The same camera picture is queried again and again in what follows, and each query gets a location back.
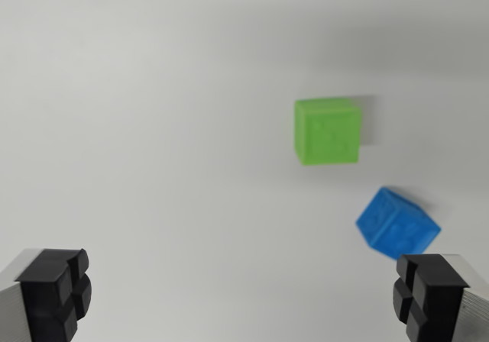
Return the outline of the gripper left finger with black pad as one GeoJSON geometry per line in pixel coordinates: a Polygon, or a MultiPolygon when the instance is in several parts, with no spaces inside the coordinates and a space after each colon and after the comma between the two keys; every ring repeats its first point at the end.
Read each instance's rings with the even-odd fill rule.
{"type": "Polygon", "coordinates": [[[1,340],[71,341],[89,310],[84,249],[25,249],[1,271],[1,340]]]}

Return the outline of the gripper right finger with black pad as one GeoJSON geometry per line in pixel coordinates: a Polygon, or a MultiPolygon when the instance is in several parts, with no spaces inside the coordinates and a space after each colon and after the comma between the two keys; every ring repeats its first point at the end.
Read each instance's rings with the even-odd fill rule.
{"type": "Polygon", "coordinates": [[[488,340],[488,282],[456,254],[397,260],[393,308],[413,342],[488,340]]]}

